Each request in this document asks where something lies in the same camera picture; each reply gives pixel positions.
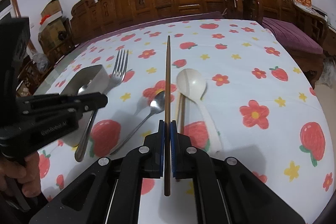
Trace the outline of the person's left hand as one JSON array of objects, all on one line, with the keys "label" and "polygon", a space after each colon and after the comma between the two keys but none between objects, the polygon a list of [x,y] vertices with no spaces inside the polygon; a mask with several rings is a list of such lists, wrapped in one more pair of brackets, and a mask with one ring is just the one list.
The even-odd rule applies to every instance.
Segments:
[{"label": "person's left hand", "polygon": [[25,158],[26,166],[1,158],[1,191],[10,193],[6,177],[15,178],[22,184],[22,192],[28,197],[41,194],[41,178],[39,174],[39,154],[37,152]]}]

